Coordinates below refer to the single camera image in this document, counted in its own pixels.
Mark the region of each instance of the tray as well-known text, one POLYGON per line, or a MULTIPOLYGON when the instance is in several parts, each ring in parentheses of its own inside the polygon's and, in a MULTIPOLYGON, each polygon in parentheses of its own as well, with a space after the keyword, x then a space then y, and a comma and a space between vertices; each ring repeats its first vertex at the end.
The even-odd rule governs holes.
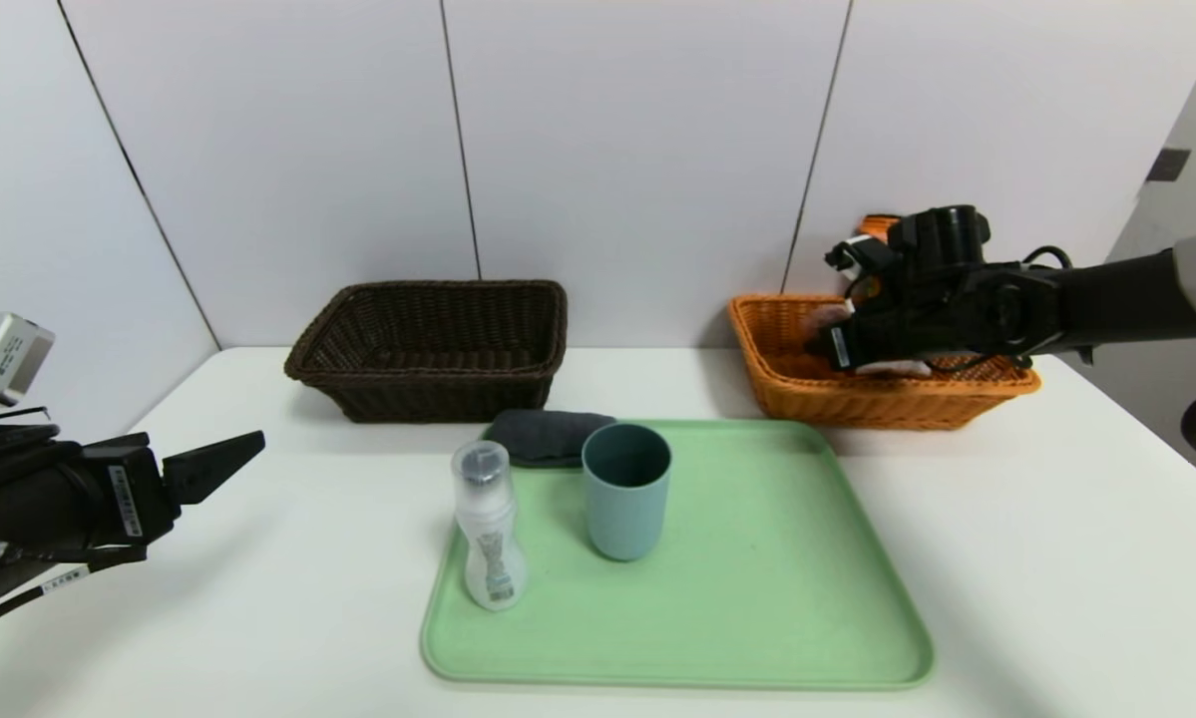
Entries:
POLYGON ((456 681, 885 690, 934 663, 832 450, 793 421, 639 421, 673 446, 660 544, 602 558, 579 469, 514 469, 530 568, 519 604, 478 608, 447 546, 421 631, 456 681))

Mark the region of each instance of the cup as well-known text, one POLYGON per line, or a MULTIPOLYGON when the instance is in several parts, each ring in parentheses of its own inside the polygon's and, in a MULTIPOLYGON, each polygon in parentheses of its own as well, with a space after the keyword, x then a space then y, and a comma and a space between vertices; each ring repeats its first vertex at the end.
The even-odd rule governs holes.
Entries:
POLYGON ((670 442, 637 424, 598 428, 580 450, 588 537, 615 560, 636 560, 660 541, 670 497, 670 442))

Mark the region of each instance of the basket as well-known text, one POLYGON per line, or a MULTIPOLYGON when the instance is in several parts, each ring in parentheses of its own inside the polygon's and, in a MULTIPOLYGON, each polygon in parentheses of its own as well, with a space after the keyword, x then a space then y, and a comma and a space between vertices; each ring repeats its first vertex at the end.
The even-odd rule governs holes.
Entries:
POLYGON ((1041 388, 1003 355, 930 378, 850 376, 803 348, 803 318, 840 296, 739 296, 734 324, 762 412, 807 424, 868 428, 958 428, 994 406, 1041 388))
POLYGON ((346 287, 283 371, 355 422, 489 422, 544 406, 567 346, 551 281, 399 281, 346 287))

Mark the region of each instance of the table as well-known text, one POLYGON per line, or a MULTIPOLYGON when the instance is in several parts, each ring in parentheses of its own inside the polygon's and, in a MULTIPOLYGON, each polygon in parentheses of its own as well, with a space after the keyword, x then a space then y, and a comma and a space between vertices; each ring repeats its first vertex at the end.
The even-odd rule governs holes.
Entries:
MULTIPOLYGON (((355 426, 228 349, 139 422, 160 456, 264 428, 151 560, 0 621, 0 718, 1196 717, 1196 469, 1052 358, 957 432, 825 431, 934 638, 901 692, 444 682, 419 633, 476 426, 355 426)), ((756 418, 731 349, 570 349, 553 409, 756 418)))

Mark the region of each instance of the label sticker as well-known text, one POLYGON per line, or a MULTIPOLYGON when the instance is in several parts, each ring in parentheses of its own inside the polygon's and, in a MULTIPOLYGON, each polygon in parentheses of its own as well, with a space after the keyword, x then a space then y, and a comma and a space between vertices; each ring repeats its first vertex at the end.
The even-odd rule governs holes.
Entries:
POLYGON ((841 336, 841 327, 834 327, 832 331, 832 347, 838 352, 838 364, 842 369, 847 369, 850 365, 850 355, 844 353, 844 337, 841 336))
POLYGON ((55 577, 50 582, 41 583, 39 588, 43 590, 43 592, 51 592, 59 590, 59 588, 68 586, 73 582, 81 580, 81 578, 86 577, 87 573, 91 573, 91 571, 87 571, 86 566, 79 566, 73 571, 67 571, 65 573, 61 573, 60 577, 55 577))
POLYGON ((144 536, 141 517, 138 517, 136 503, 132 499, 132 486, 128 486, 128 471, 123 467, 110 467, 110 483, 115 487, 118 517, 123 518, 123 533, 132 537, 144 536))

